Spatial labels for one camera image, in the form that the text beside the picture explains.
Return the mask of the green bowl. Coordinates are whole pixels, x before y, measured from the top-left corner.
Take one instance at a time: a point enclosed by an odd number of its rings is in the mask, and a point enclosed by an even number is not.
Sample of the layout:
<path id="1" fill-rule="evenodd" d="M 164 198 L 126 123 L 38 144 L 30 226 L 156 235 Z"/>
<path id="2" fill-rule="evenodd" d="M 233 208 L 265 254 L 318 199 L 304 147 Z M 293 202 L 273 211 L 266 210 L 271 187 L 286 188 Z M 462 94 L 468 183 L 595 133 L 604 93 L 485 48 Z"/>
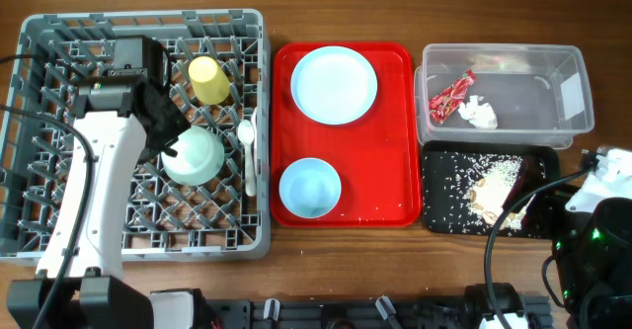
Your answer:
<path id="1" fill-rule="evenodd" d="M 179 135 L 171 146 L 175 157 L 161 153 L 166 174 L 174 182 L 185 186 L 198 186 L 216 176 L 224 163 L 224 146 L 211 130 L 192 125 Z"/>

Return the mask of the yellow cup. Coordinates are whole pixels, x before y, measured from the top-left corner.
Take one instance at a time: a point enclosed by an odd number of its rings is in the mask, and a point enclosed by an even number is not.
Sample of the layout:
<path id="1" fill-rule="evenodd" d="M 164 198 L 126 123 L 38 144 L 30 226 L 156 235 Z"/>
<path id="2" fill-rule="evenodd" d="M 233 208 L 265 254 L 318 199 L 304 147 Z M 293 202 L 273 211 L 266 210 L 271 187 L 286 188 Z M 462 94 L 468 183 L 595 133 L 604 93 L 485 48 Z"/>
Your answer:
<path id="1" fill-rule="evenodd" d="M 189 77 L 196 97 L 203 104 L 220 104 L 230 94 L 228 77 L 211 57 L 196 57 L 189 65 Z"/>

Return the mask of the white napkin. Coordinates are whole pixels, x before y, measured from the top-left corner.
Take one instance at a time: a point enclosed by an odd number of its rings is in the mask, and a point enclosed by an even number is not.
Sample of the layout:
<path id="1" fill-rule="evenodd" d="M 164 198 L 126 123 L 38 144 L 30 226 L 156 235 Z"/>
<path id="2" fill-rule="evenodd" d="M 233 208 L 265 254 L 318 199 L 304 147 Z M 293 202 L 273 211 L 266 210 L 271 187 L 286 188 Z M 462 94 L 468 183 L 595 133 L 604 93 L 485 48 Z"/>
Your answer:
<path id="1" fill-rule="evenodd" d="M 488 102 L 482 103 L 482 101 L 482 96 L 472 95 L 466 103 L 459 106 L 457 112 L 475 128 L 496 129 L 498 127 L 496 113 Z"/>

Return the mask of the white plastic spoon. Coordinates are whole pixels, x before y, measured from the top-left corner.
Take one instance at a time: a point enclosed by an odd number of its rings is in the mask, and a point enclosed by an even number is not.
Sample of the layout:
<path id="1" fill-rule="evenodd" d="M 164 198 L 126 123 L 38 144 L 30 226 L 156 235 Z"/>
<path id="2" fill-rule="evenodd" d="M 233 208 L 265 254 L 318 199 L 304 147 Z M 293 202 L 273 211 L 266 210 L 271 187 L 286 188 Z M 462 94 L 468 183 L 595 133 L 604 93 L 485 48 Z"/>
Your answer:
<path id="1" fill-rule="evenodd" d="M 256 191 L 256 176 L 253 157 L 253 144 L 255 141 L 255 130 L 249 120 L 240 121 L 237 129 L 237 137 L 244 148 L 245 165 L 245 191 L 248 197 L 254 197 Z"/>

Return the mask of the red snack wrapper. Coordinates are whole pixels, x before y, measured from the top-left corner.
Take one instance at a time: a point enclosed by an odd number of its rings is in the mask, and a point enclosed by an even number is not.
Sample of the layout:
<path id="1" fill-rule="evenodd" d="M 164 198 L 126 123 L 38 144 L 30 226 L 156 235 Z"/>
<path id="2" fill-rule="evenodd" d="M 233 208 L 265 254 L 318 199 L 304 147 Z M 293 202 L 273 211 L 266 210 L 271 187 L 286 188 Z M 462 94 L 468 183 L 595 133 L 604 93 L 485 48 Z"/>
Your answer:
<path id="1" fill-rule="evenodd" d="M 467 90 L 477 77 L 472 70 L 466 70 L 454 83 L 429 100 L 430 117 L 437 123 L 444 123 L 463 103 Z"/>

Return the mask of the small light blue bowl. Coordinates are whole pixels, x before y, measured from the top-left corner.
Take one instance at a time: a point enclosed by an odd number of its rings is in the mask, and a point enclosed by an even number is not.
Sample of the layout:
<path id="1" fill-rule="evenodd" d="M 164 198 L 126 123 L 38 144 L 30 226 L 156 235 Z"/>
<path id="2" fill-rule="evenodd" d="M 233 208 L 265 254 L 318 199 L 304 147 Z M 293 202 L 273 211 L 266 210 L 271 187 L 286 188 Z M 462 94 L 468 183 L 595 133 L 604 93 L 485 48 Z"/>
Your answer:
<path id="1" fill-rule="evenodd" d="M 320 218 L 338 204 L 342 196 L 342 179 L 325 160 L 302 158 L 282 172 L 278 193 L 291 214 L 305 219 Z"/>

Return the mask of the light blue plate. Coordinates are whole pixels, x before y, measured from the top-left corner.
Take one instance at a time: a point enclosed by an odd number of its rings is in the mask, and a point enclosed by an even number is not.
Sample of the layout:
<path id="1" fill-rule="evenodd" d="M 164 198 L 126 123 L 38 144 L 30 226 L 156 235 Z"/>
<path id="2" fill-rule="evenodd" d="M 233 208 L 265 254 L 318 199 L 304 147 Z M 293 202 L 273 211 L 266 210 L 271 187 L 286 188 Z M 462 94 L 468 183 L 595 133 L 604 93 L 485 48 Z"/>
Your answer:
<path id="1" fill-rule="evenodd" d="M 321 124 L 342 125 L 360 119 L 374 104 L 377 91 L 377 75 L 368 59 L 339 45 L 308 52 L 290 76 L 295 106 Z"/>

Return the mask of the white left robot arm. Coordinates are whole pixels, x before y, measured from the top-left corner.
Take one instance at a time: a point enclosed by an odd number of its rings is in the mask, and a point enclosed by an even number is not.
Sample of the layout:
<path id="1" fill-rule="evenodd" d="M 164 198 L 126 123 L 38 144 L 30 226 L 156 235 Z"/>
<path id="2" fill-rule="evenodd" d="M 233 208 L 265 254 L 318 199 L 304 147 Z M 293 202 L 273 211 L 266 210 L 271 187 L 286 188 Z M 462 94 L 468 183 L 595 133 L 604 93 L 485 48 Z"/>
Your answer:
<path id="1" fill-rule="evenodd" d="M 190 123 L 169 95 L 171 56 L 146 36 L 119 38 L 113 67 L 83 78 L 73 124 L 20 111 L 74 137 L 59 218 L 31 280 L 10 284 L 22 328 L 218 328 L 197 288 L 144 295 L 122 279 L 121 236 L 137 164 L 165 152 Z"/>

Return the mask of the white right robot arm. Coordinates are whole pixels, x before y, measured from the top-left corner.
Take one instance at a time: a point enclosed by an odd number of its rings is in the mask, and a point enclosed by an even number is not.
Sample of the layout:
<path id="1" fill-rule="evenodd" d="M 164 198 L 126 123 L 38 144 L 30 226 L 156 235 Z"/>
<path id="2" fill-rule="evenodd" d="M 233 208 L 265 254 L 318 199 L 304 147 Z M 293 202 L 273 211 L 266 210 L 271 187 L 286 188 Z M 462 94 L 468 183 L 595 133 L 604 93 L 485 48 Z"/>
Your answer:
<path id="1" fill-rule="evenodd" d="M 541 275 L 547 288 L 547 269 L 557 264 L 562 296 L 550 294 L 567 310 L 578 328 L 629 328 L 631 326 L 631 162 L 626 150 L 611 148 L 589 152 L 578 172 L 557 180 L 542 180 L 537 188 L 524 185 L 529 164 L 518 169 L 510 198 L 503 205 L 489 235 L 484 259 L 486 310 L 481 324 L 487 328 L 515 328 L 522 323 L 513 307 L 503 309 L 492 279 L 492 252 L 496 237 L 510 213 L 564 184 L 585 177 L 584 184 L 551 217 L 552 255 Z"/>

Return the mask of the rice food waste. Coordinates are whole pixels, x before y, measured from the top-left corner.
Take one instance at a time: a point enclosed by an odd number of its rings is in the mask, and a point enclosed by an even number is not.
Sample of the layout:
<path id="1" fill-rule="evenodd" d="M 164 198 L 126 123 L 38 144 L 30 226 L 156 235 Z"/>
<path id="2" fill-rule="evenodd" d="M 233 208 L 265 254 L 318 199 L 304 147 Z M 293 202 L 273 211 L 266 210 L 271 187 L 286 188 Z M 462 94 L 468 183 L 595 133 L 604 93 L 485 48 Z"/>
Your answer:
<path id="1" fill-rule="evenodd" d="M 493 226 L 517 181 L 522 159 L 518 156 L 485 156 L 470 178 L 465 200 L 470 213 L 483 225 Z"/>

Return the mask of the black waste tray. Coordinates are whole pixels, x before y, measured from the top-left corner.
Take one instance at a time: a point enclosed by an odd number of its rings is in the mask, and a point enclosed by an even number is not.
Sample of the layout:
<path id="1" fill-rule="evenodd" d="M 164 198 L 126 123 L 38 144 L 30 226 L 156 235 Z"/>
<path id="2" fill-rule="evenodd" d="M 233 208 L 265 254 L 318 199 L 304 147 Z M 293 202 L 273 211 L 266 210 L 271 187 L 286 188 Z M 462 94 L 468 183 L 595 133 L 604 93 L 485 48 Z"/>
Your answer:
<path id="1" fill-rule="evenodd" d="M 423 223 L 430 231 L 446 234 L 484 235 L 493 226 L 483 225 L 466 207 L 469 173 L 485 156 L 535 156 L 545 167 L 546 181 L 560 177 L 557 153 L 547 146 L 502 143 L 430 141 L 422 147 Z"/>

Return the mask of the white label on bin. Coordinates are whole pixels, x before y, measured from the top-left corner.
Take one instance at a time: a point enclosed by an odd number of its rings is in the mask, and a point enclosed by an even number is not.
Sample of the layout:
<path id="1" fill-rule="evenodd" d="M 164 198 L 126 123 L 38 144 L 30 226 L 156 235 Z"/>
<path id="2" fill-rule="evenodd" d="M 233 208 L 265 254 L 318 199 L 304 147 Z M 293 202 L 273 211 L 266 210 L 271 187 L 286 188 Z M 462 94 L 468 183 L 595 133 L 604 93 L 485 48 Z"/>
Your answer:
<path id="1" fill-rule="evenodd" d="M 570 120 L 585 110 L 582 80 L 579 73 L 575 73 L 561 85 L 564 117 Z"/>

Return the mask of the clear plastic bin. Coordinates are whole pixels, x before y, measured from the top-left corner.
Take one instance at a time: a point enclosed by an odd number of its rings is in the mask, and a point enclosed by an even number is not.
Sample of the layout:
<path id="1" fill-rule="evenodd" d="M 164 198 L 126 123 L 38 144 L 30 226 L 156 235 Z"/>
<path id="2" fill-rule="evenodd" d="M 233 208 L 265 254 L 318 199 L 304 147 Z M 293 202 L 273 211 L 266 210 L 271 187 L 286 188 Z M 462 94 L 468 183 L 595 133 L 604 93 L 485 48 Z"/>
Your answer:
<path id="1" fill-rule="evenodd" d="M 496 129 L 475 128 L 458 113 L 444 123 L 430 117 L 429 100 L 466 70 L 469 87 L 482 96 L 498 120 Z M 566 120 L 560 85 L 575 73 L 582 80 L 585 110 Z M 572 45 L 524 43 L 431 43 L 415 72 L 418 141 L 535 144 L 565 149 L 594 127 L 593 97 L 584 58 Z"/>

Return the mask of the red serving tray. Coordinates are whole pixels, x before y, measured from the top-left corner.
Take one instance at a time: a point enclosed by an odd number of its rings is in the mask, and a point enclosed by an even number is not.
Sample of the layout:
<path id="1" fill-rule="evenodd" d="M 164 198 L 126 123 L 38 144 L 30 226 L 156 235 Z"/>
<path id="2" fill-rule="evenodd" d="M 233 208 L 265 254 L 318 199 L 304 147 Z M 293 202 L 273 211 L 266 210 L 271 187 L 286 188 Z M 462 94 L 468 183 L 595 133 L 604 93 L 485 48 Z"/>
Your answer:
<path id="1" fill-rule="evenodd" d="M 290 227 L 400 227 L 421 212 L 421 180 L 410 53 L 396 42 L 349 41 L 377 77 L 376 100 L 360 119 L 344 125 L 310 120 L 292 100 L 290 77 L 299 60 L 319 48 L 317 42 L 292 42 L 275 56 L 270 113 L 270 208 Z M 301 218 L 282 203 L 281 174 L 306 157 L 332 165 L 342 195 L 328 214 Z"/>

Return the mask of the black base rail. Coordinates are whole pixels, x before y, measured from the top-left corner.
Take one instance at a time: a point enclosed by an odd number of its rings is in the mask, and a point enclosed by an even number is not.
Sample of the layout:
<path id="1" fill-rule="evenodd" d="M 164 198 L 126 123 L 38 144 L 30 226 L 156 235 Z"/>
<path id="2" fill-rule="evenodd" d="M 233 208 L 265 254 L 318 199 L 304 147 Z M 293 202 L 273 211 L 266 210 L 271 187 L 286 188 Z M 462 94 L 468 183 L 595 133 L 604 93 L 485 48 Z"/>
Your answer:
<path id="1" fill-rule="evenodd" d="M 211 300 L 222 328 L 325 329 L 336 319 L 355 328 L 389 328 L 373 300 L 287 301 L 279 306 L 278 319 L 264 317 L 265 304 L 248 299 Z M 461 296 L 426 296 L 394 300 L 395 318 L 404 328 L 476 328 L 473 307 Z"/>

